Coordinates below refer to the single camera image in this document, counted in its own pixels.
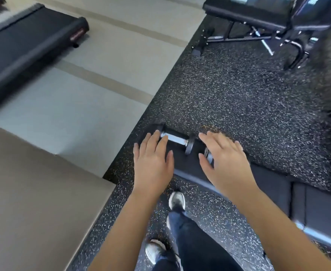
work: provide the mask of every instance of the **speckled rubber flooring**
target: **speckled rubber flooring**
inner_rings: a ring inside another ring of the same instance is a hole
[[[206,17],[190,45],[209,21]],[[127,200],[133,185],[132,145],[149,123],[166,122],[184,133],[223,131],[240,141],[256,163],[331,192],[331,119],[323,112],[325,97],[318,89],[325,80],[325,67],[309,63],[284,72],[285,52],[271,57],[260,42],[214,44],[202,57],[191,56],[190,45],[105,174],[118,185],[69,270],[86,269]],[[244,270],[273,269],[235,206],[178,178],[161,196],[147,238],[174,244],[165,223],[173,188],[184,192],[190,216]],[[136,270],[150,269],[142,248]]]

